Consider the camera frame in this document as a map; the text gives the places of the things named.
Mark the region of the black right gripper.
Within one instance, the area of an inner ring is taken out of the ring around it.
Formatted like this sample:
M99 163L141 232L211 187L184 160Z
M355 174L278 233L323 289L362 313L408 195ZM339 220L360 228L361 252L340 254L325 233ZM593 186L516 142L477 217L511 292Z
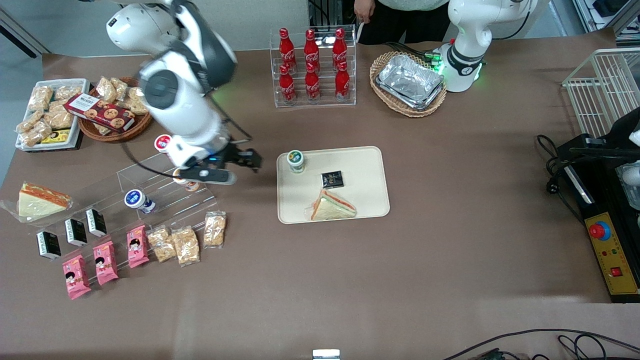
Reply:
M242 150L234 143L227 143L217 153L209 156L209 168L225 170L227 164L247 167L257 174L262 169L263 157L253 148Z

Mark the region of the person's bare hand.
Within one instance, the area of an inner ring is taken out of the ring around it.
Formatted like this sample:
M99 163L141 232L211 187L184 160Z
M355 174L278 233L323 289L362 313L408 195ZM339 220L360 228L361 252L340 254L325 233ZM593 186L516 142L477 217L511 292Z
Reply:
M375 0L355 0L353 11L356 20L361 24L370 23L375 11L375 7Z

